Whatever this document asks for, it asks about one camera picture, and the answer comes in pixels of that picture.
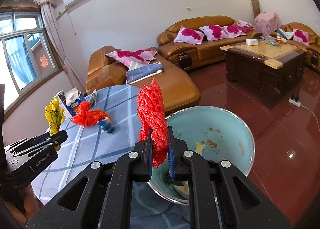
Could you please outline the pink cushion middle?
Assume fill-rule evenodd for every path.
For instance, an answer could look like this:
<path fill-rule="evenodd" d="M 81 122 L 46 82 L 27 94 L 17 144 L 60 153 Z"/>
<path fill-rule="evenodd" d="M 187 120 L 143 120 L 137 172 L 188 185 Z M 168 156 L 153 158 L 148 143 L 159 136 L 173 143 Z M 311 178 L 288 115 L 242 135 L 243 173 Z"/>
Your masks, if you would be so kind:
<path fill-rule="evenodd" d="M 225 31 L 219 25 L 208 25 L 200 27 L 200 30 L 206 35 L 208 41 L 215 41 L 228 38 Z"/>

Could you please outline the crumpled trash in basin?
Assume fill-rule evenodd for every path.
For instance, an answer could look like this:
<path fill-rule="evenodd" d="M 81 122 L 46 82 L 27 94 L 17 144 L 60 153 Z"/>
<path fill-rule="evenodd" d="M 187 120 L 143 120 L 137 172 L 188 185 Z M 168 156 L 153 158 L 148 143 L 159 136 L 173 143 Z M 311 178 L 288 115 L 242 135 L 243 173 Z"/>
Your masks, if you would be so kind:
<path fill-rule="evenodd" d="M 166 172 L 163 175 L 163 181 L 167 186 L 171 186 L 177 194 L 183 199 L 189 200 L 189 185 L 188 181 L 176 181 L 173 182 L 170 178 L 170 174 Z"/>

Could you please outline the blue white milk carton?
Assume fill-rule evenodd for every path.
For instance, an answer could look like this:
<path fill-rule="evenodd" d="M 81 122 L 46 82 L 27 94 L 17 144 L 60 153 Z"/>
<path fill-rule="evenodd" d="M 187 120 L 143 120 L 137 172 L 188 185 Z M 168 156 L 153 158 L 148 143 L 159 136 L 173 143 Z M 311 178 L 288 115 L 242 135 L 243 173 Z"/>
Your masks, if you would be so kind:
<path fill-rule="evenodd" d="M 76 113 L 79 111 L 80 103 L 85 101 L 85 97 L 83 96 L 82 92 L 77 88 L 73 88 L 72 90 L 67 92 L 65 94 L 65 99 L 66 108 L 71 116 L 76 115 Z"/>

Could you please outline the blue plaid tablecloth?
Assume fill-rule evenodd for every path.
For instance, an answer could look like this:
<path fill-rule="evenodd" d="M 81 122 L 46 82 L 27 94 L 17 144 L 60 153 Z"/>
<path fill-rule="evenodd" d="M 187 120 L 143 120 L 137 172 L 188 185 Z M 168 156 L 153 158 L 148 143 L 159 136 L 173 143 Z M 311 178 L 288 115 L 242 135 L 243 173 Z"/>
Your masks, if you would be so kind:
<path fill-rule="evenodd" d="M 57 152 L 59 157 L 32 183 L 43 204 L 53 198 L 90 163 L 116 161 L 133 150 L 141 122 L 137 117 L 138 88 L 116 85 L 98 91 L 95 109 L 111 118 L 114 131 L 106 133 L 95 124 L 82 127 L 69 119 L 62 124 L 68 139 Z M 147 183 L 133 184 L 131 228 L 189 228 L 189 207 L 169 202 L 157 195 Z"/>

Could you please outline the brown leather long sofa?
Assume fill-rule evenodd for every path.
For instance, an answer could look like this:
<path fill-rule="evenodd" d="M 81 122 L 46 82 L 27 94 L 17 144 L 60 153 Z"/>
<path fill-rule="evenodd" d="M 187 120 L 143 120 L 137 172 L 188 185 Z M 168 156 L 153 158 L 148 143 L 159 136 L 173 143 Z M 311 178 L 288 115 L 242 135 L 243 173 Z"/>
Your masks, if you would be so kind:
<path fill-rule="evenodd" d="M 234 45 L 245 42 L 249 38 L 258 38 L 262 35 L 259 31 L 250 30 L 243 36 L 209 41 L 203 38 L 201 44 L 174 43 L 180 28 L 200 31 L 200 28 L 208 25 L 233 26 L 236 21 L 229 16 L 204 16 L 184 19 L 176 22 L 160 33 L 157 37 L 158 52 L 165 59 L 183 70 L 198 68 L 207 64 L 216 63 L 225 59 L 226 52 L 222 46 Z"/>

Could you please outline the pink cushion right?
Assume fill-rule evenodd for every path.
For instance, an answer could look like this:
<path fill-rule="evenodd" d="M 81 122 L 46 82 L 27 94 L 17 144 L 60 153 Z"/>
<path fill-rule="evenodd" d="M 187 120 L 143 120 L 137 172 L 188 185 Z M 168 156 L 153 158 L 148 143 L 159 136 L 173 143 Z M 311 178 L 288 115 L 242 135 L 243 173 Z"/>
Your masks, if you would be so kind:
<path fill-rule="evenodd" d="M 235 37 L 246 35 L 243 31 L 241 31 L 240 29 L 238 29 L 234 25 L 223 26 L 222 29 L 226 33 L 228 38 L 235 38 Z"/>

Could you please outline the yellow plastic wrapper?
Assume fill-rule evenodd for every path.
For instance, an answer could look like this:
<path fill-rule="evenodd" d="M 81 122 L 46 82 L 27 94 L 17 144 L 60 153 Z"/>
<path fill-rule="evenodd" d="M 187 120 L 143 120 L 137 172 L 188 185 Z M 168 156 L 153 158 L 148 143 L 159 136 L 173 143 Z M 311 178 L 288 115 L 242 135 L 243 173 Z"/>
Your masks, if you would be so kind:
<path fill-rule="evenodd" d="M 59 132 L 61 124 L 65 120 L 63 109 L 60 108 L 59 98 L 52 98 L 50 104 L 45 107 L 44 116 L 49 123 L 50 135 L 55 135 Z"/>

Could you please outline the pink cushion on chaise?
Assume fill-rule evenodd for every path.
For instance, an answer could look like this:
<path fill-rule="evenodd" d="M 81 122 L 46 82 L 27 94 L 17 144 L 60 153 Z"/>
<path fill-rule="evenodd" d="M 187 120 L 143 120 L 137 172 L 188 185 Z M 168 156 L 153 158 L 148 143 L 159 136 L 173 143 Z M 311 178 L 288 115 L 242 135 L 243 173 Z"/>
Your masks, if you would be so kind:
<path fill-rule="evenodd" d="M 137 62 L 142 65 L 147 65 L 150 61 L 155 60 L 157 55 L 156 50 L 137 50 L 137 51 L 126 51 L 118 50 L 107 53 L 106 56 L 119 61 L 127 68 L 130 67 L 131 62 Z"/>

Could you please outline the pink covered side object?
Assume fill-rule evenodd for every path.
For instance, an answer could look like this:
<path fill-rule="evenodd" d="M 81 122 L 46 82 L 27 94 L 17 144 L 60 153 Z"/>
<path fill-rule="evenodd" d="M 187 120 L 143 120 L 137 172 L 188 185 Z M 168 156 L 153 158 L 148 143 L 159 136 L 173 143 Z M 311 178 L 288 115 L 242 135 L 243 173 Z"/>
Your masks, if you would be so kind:
<path fill-rule="evenodd" d="M 275 12 L 262 12 L 254 19 L 253 29 L 269 36 L 281 27 L 280 20 Z"/>

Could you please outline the folded pink blanket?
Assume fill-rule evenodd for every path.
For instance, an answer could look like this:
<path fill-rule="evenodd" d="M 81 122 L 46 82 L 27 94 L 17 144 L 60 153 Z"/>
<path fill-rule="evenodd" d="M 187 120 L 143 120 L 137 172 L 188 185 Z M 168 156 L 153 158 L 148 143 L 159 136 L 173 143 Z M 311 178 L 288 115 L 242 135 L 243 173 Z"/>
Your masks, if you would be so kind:
<path fill-rule="evenodd" d="M 234 26 L 244 33 L 247 33 L 249 31 L 253 31 L 253 25 L 251 23 L 245 22 L 243 20 L 238 20 L 237 22 L 234 23 Z"/>

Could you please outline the white power strip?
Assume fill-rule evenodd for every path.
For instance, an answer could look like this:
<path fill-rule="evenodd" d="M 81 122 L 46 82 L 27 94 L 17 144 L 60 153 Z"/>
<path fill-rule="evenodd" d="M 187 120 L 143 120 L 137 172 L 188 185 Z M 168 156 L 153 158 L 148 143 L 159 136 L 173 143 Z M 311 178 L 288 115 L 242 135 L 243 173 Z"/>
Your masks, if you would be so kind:
<path fill-rule="evenodd" d="M 301 107 L 301 103 L 299 101 L 299 96 L 294 96 L 292 95 L 290 98 L 289 98 L 289 102 L 292 104 L 292 105 L 295 105 L 297 107 Z"/>

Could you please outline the folded blue plaid cloth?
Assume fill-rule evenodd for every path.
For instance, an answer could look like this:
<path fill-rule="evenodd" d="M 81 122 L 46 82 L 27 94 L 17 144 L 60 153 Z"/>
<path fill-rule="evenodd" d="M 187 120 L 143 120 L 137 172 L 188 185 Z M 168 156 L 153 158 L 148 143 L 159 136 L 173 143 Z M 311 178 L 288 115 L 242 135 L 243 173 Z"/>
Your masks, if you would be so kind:
<path fill-rule="evenodd" d="M 138 62 L 131 62 L 129 70 L 126 73 L 126 84 L 137 83 L 148 77 L 160 74 L 163 69 L 163 65 L 159 62 L 147 65 L 143 65 Z"/>

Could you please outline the rolled brown mat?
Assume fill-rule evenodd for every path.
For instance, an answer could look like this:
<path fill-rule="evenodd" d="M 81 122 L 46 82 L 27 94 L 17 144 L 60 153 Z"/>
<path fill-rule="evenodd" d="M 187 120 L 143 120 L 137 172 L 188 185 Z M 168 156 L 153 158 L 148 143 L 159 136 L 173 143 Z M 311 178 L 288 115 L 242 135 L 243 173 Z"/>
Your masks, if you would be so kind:
<path fill-rule="evenodd" d="M 256 18 L 261 13 L 259 0 L 251 0 L 251 2 L 252 2 L 254 18 Z"/>

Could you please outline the red plastic bag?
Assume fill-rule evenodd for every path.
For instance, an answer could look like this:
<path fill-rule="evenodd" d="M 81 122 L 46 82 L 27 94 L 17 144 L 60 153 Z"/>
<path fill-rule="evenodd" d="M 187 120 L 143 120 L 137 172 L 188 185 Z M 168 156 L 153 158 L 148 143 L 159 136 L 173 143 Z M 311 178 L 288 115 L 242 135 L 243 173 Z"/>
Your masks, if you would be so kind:
<path fill-rule="evenodd" d="M 71 122 L 83 127 L 89 127 L 97 124 L 106 117 L 106 112 L 100 109 L 91 110 L 91 104 L 87 101 L 83 101 L 79 104 L 78 112 L 71 118 Z"/>

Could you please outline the dark wooden coffee table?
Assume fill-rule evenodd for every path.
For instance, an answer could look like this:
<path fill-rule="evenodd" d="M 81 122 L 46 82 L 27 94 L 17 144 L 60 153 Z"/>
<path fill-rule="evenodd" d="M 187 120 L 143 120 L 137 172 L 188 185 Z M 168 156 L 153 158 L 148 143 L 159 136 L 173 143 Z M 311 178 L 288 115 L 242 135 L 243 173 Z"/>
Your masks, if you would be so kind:
<path fill-rule="evenodd" d="M 305 50 L 292 44 L 258 45 L 245 42 L 222 46 L 226 53 L 226 77 L 255 93 L 272 109 L 304 74 Z"/>

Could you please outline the pink curtain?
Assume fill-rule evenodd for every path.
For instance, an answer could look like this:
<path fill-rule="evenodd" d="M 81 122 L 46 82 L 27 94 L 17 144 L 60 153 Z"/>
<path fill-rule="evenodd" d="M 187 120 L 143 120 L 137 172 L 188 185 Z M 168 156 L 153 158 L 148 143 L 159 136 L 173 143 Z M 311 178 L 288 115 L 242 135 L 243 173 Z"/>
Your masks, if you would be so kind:
<path fill-rule="evenodd" d="M 55 0 L 30 0 L 34 4 L 39 5 L 41 16 L 47 30 L 49 40 L 51 41 L 53 48 L 59 56 L 60 62 L 63 65 L 64 71 L 66 72 L 73 87 L 77 88 L 81 92 L 85 92 L 85 84 L 80 80 L 80 76 L 76 72 L 68 57 L 66 56 L 63 48 L 62 40 L 57 28 L 57 20 L 54 9 L 56 8 Z"/>

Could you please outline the small foil sachet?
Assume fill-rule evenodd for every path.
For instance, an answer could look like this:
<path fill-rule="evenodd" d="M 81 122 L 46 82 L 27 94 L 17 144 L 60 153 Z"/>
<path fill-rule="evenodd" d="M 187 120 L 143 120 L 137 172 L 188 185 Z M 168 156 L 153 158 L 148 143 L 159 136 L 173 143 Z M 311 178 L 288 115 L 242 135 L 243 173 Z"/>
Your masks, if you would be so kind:
<path fill-rule="evenodd" d="M 96 89 L 93 90 L 93 92 L 91 93 L 89 102 L 90 102 L 90 106 L 93 107 L 96 105 L 97 103 L 97 96 L 98 96 L 98 92 Z"/>

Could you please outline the pink cushion left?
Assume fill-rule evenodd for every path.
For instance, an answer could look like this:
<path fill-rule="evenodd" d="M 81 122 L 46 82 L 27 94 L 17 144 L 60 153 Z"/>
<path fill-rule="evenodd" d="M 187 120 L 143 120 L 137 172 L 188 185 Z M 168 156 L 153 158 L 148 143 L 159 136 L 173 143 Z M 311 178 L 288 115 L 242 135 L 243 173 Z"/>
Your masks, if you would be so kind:
<path fill-rule="evenodd" d="M 188 43 L 191 45 L 201 44 L 204 38 L 204 33 L 196 31 L 184 26 L 181 26 L 174 43 Z"/>

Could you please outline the red mesh net bag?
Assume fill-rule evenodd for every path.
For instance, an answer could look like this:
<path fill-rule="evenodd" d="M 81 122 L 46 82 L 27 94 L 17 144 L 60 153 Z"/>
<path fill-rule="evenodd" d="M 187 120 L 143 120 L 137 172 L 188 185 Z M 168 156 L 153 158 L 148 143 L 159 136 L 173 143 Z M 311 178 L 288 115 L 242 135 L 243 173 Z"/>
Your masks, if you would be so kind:
<path fill-rule="evenodd" d="M 146 140 L 149 130 L 152 129 L 152 165 L 159 167 L 167 157 L 169 142 L 163 96 L 155 79 L 150 85 L 144 85 L 138 93 L 137 116 L 142 124 L 140 141 Z"/>

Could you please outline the teal enamel basin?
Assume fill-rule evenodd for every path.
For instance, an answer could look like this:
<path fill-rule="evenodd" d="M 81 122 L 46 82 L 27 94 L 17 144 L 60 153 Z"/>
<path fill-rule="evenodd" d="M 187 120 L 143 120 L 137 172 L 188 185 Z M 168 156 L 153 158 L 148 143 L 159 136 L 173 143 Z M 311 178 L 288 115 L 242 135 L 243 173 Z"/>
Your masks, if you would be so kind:
<path fill-rule="evenodd" d="M 175 138 L 186 142 L 192 150 L 206 160 L 219 163 L 228 160 L 243 174 L 248 175 L 255 157 L 255 142 L 249 126 L 233 112 L 219 107 L 198 106 L 177 111 L 167 118 Z M 163 181 L 169 172 L 164 161 L 152 171 L 151 189 L 163 199 L 175 204 L 188 205 L 171 186 Z"/>

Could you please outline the white cardboard box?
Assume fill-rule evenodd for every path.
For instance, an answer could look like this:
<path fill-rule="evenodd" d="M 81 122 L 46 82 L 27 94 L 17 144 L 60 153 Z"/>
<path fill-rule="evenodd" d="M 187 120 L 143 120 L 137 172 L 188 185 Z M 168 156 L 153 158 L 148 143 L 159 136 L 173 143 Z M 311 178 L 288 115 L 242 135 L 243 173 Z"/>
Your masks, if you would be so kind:
<path fill-rule="evenodd" d="M 57 94 L 55 94 L 54 98 L 56 98 L 56 97 L 59 100 L 59 106 L 63 110 L 63 114 L 64 114 L 65 118 L 72 118 L 71 113 L 67 109 L 66 97 L 65 97 L 65 93 L 63 92 L 63 90 L 58 92 Z"/>

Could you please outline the white tissue box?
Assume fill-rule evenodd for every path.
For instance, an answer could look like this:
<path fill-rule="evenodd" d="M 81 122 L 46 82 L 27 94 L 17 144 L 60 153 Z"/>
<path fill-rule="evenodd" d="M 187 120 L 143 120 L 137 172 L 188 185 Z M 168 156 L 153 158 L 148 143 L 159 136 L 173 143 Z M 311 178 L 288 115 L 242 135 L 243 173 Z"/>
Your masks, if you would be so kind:
<path fill-rule="evenodd" d="M 258 45 L 258 40 L 255 38 L 248 38 L 246 39 L 246 44 L 249 46 L 255 46 Z"/>

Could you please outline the window with white frame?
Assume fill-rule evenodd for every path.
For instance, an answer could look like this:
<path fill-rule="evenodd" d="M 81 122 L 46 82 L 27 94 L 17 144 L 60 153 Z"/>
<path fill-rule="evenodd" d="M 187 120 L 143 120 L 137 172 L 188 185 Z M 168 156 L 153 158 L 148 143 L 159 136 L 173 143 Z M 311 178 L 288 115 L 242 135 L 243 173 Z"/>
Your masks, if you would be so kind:
<path fill-rule="evenodd" d="M 5 85 L 6 111 L 59 68 L 39 13 L 1 13 L 1 83 Z"/>

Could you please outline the clutter on coffee table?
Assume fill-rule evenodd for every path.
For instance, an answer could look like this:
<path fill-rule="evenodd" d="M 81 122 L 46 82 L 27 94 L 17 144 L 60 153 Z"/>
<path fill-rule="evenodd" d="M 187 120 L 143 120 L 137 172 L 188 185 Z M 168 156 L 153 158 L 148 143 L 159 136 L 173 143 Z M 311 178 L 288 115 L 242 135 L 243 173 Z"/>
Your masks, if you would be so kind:
<path fill-rule="evenodd" d="M 281 44 L 286 44 L 287 43 L 287 41 L 281 36 L 272 37 L 272 36 L 262 35 L 262 36 L 260 36 L 260 38 L 266 44 L 272 45 L 272 46 L 280 46 Z"/>

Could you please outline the brown leather chaise sofa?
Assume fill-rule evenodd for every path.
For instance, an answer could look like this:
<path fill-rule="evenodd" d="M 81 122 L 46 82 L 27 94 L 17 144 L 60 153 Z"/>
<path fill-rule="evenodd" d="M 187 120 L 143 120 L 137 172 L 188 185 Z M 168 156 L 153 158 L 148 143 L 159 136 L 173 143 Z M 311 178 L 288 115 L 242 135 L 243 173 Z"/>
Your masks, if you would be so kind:
<path fill-rule="evenodd" d="M 86 79 L 87 94 L 91 94 L 95 89 L 125 84 L 128 68 L 115 59 L 107 57 L 107 54 L 113 51 L 116 51 L 114 47 L 103 46 L 91 55 Z M 162 92 L 166 115 L 199 105 L 200 93 L 187 73 L 160 54 L 155 55 L 154 62 L 161 63 L 164 67 L 163 71 L 135 83 L 134 86 L 141 88 L 145 84 L 150 85 L 152 79 L 155 79 Z"/>

